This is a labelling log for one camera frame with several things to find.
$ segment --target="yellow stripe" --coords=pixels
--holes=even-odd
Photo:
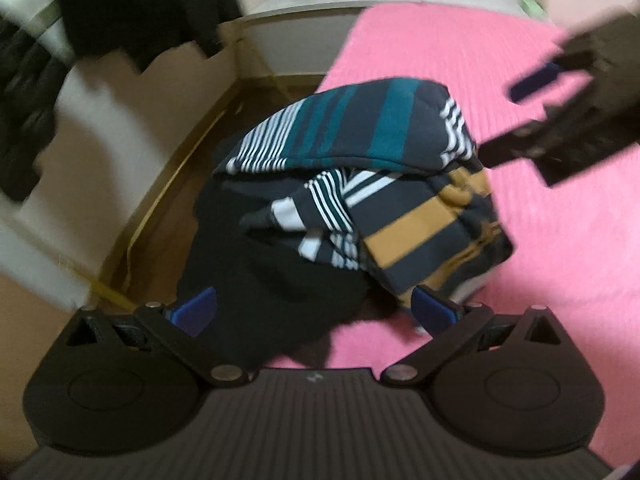
[[[452,184],[437,196],[365,238],[381,269],[388,269],[455,222],[471,202],[473,192],[482,196],[490,193],[484,171],[471,175],[465,168],[458,168],[450,171],[449,177]]]
[[[480,256],[482,249],[492,243],[501,232],[502,228],[498,222],[492,222],[491,224],[485,223],[482,226],[482,234],[478,240],[474,240],[465,249],[444,262],[426,280],[421,282],[420,285],[426,285],[433,290],[439,290],[453,272],[455,272],[462,264]],[[408,291],[402,293],[399,296],[400,300],[404,303],[407,297],[411,298],[413,290],[414,288],[412,287]]]

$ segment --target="baseboard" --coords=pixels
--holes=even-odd
[[[320,86],[326,74],[283,74],[278,79],[284,86]],[[268,88],[273,86],[269,76],[256,76],[242,79],[246,88]]]
[[[189,132],[187,137],[181,142],[180,146],[175,150],[174,154],[169,158],[169,161],[165,165],[164,169],[161,171],[158,178],[156,178],[155,182],[151,185],[149,190],[146,192],[144,198],[140,201],[140,204],[134,211],[133,215],[129,218],[129,221],[124,226],[122,232],[118,236],[116,242],[111,249],[111,252],[105,258],[104,263],[102,264],[102,269],[100,271],[99,280],[105,285],[112,285],[113,279],[116,271],[120,267],[120,264],[126,255],[127,247],[129,245],[129,241],[133,236],[134,232],[142,222],[142,219],[145,217],[146,213],[149,211],[151,206],[153,205],[156,198],[159,196],[162,188],[169,182],[169,179],[175,173],[175,170],[180,166],[182,161],[194,147],[196,142],[200,139],[200,137],[207,131],[210,127],[213,120],[218,117],[228,106],[229,104],[236,99],[240,92],[244,88],[244,82],[240,80],[236,80],[231,87],[222,94],[216,103],[207,111],[203,118],[196,124],[193,130]],[[89,297],[90,302],[97,302],[98,298],[95,295],[91,295]]]

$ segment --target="black jacket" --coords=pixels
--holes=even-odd
[[[58,0],[76,57],[122,49],[139,70],[162,52],[195,41],[213,56],[218,25],[240,17],[236,0]]]
[[[14,202],[25,200],[40,179],[34,160],[54,137],[53,107],[67,72],[0,14],[0,190]]]

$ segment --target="ribbed black plastic panel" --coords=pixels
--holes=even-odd
[[[420,395],[370,370],[264,370],[211,392],[158,446],[110,458],[43,448],[13,480],[601,480],[587,450],[518,460],[445,432]]]

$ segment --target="pink mat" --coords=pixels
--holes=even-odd
[[[508,82],[537,66],[562,31],[461,7],[389,4],[360,17],[320,90],[391,76],[449,87],[481,142],[542,115],[584,83],[567,77],[523,106]],[[495,201],[516,253],[479,294],[498,312],[547,304],[590,361],[606,391],[593,449],[613,465],[640,458],[640,150],[545,188],[530,164],[490,172]],[[331,367],[375,373],[418,348],[405,318],[359,323],[334,333]],[[288,360],[276,365],[295,367]]]

